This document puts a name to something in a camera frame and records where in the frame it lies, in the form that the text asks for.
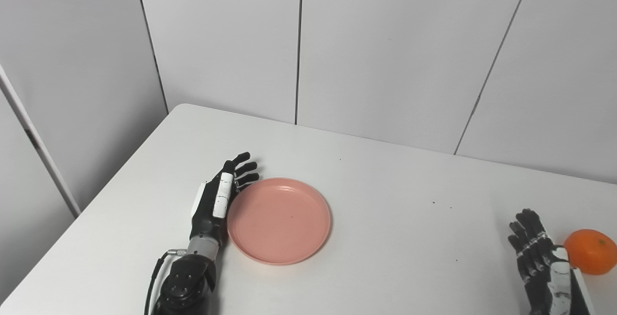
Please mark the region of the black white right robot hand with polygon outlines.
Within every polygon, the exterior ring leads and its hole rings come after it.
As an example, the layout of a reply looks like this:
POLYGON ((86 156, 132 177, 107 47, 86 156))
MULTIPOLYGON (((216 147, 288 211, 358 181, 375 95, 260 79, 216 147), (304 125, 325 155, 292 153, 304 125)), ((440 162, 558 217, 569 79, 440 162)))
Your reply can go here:
POLYGON ((532 315, 594 315, 582 272, 565 247, 553 242, 538 214, 524 208, 509 223, 508 241, 516 253, 532 315))

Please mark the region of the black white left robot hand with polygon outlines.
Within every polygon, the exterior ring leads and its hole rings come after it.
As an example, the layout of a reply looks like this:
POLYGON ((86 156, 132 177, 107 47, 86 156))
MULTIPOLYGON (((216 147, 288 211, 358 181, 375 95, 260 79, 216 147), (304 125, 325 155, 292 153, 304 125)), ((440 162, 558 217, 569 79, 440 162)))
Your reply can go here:
POLYGON ((205 184, 201 198, 191 219, 191 233, 195 236, 213 238, 219 246, 227 240, 228 208, 242 190, 256 183, 260 175, 257 162, 249 161, 250 152, 244 152, 227 160, 214 178, 205 184))

